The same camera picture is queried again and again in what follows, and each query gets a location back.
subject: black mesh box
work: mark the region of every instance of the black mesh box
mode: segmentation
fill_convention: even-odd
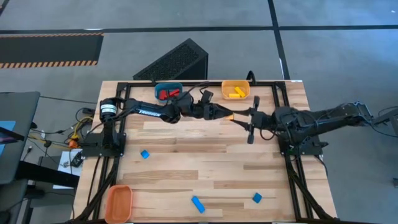
[[[134,75],[134,80],[206,80],[208,53],[187,39]]]

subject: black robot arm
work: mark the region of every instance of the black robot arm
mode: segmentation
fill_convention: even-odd
[[[189,92],[183,92],[172,98],[166,105],[157,105],[138,101],[134,98],[107,98],[100,102],[99,119],[104,124],[102,147],[119,147],[120,134],[114,128],[115,121],[129,114],[141,114],[160,118],[162,121],[175,124],[180,121],[181,115],[196,119],[212,120],[232,115],[233,112],[216,103],[210,103],[213,93],[205,90],[201,100],[194,103]],[[116,114],[117,105],[124,104],[122,112]]]
[[[234,113],[251,116],[250,123],[233,122],[249,131],[248,143],[253,143],[255,129],[268,130],[279,139],[295,146],[306,138],[333,131],[344,126],[364,126],[371,123],[372,116],[365,104],[345,103],[336,108],[321,111],[299,111],[288,106],[276,108],[272,115],[257,111],[258,96],[254,97],[254,106],[245,111]]]

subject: wooden table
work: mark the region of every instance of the wooden table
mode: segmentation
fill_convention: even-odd
[[[98,102],[114,97],[117,82],[103,82]],[[290,105],[309,109],[302,82],[286,81]],[[153,87],[134,87],[130,97],[157,103]],[[246,100],[224,100],[220,87],[209,87],[212,102],[232,110],[252,106],[254,96],[260,97],[259,111],[271,114],[274,100],[270,87],[252,87]],[[195,101],[201,94],[194,89]],[[235,117],[249,121],[248,117]],[[93,125],[98,124],[97,105]],[[130,115],[126,120],[127,143],[120,161],[117,184],[133,190],[132,222],[271,222],[294,220],[292,199],[284,158],[279,153],[276,138],[262,140],[255,132],[254,144],[246,144],[248,133],[225,119],[205,121],[181,118],[177,124],[167,124],[158,118]],[[265,138],[271,136],[264,131]],[[144,160],[140,152],[150,152]],[[97,158],[84,161],[75,198],[76,215],[86,207],[93,169]],[[313,156],[302,156],[309,191],[331,216],[336,216],[324,167]],[[94,182],[97,190],[101,171],[100,161]],[[302,216],[305,207],[298,191]],[[263,196],[252,201],[258,192]],[[196,195],[206,207],[201,214],[191,202]],[[99,217],[104,217],[103,196]]]

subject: metal bracket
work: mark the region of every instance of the metal bracket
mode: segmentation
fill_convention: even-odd
[[[287,142],[279,139],[279,150],[282,155],[287,153],[289,156],[301,155],[322,155],[322,148],[329,145],[327,142],[321,142],[318,136],[307,137],[299,146],[291,146]]]
[[[126,144],[126,133],[118,134],[118,140],[120,142],[119,147],[104,148],[102,145],[102,134],[89,134],[87,135],[85,142],[82,146],[81,158],[86,159],[87,157],[119,157],[124,154],[124,147]]]

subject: yellow bowl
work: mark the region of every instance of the yellow bowl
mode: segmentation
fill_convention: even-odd
[[[230,93],[237,93],[235,91],[235,87],[239,87],[243,91],[243,93],[246,94],[246,96],[239,98],[230,98]],[[250,95],[250,84],[246,80],[225,80],[221,84],[221,91],[223,92],[223,98],[226,100],[244,100]]]

